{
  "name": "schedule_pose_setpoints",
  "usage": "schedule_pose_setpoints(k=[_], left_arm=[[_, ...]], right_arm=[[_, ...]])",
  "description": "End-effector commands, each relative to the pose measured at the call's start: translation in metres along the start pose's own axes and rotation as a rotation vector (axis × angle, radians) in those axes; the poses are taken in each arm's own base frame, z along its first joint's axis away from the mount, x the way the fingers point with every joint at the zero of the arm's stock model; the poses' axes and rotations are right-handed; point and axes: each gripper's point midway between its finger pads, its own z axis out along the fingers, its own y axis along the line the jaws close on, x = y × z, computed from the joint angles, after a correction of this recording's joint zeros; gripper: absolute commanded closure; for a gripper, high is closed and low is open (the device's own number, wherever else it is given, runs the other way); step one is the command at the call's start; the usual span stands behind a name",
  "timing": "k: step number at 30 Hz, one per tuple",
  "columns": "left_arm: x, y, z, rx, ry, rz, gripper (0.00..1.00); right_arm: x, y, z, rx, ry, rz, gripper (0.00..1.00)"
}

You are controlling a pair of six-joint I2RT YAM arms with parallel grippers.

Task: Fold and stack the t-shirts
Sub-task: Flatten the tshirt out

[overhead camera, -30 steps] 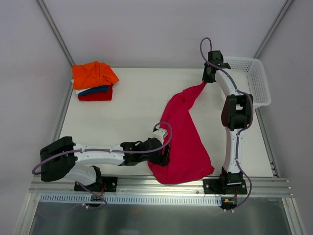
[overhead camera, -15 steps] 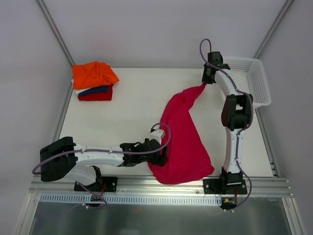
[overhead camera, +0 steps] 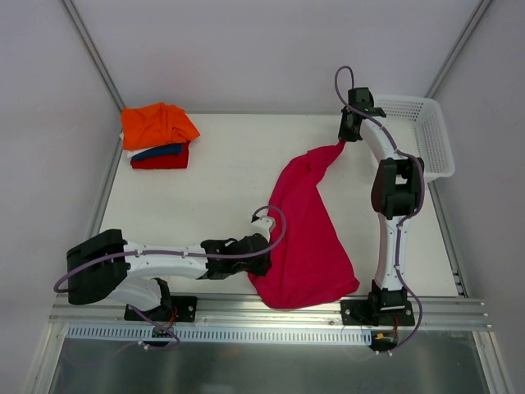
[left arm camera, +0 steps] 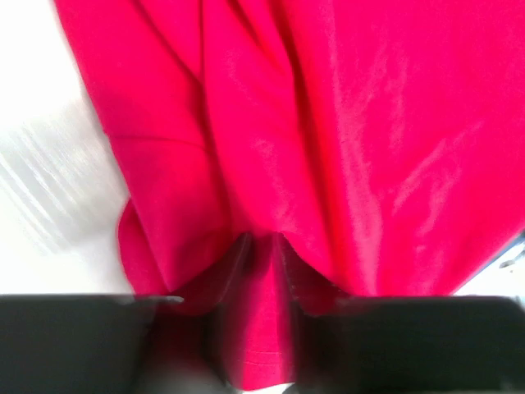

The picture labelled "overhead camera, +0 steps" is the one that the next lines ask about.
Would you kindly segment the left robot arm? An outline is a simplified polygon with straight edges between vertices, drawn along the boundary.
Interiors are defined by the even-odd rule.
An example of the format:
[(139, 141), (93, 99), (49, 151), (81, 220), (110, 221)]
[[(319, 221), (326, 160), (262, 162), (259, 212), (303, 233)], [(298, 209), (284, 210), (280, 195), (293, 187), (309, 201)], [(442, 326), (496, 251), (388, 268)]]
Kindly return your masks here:
[(66, 252), (66, 274), (53, 290), (72, 305), (105, 299), (127, 304), (151, 319), (171, 311), (164, 277), (224, 280), (237, 273), (264, 276), (271, 267), (268, 237), (255, 232), (240, 240), (205, 240), (186, 247), (146, 246), (127, 241), (122, 231), (104, 231)]

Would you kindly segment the magenta t shirt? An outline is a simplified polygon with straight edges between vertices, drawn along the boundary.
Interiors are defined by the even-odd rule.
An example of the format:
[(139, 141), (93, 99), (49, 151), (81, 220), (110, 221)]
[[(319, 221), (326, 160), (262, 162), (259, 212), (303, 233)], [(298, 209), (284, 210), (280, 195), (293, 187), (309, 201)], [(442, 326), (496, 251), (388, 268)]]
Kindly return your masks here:
[(249, 275), (262, 299), (273, 309), (300, 309), (331, 303), (360, 285), (341, 244), (318, 183), (343, 152), (339, 142), (309, 150), (292, 159), (279, 175), (269, 199), (276, 220), (270, 252), (271, 268), (264, 276)]

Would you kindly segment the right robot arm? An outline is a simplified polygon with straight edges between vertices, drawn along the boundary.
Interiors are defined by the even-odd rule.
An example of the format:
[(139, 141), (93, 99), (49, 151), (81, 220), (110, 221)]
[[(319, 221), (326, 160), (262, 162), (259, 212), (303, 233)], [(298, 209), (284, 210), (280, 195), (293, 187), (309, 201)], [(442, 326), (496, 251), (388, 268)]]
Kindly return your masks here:
[(364, 141), (377, 161), (371, 204), (380, 223), (378, 265), (366, 300), (344, 301), (342, 317), (348, 325), (414, 325), (409, 287), (404, 278), (406, 238), (411, 218), (424, 198), (423, 161), (399, 150), (381, 123), (386, 116), (366, 87), (352, 88), (343, 101), (338, 138)]

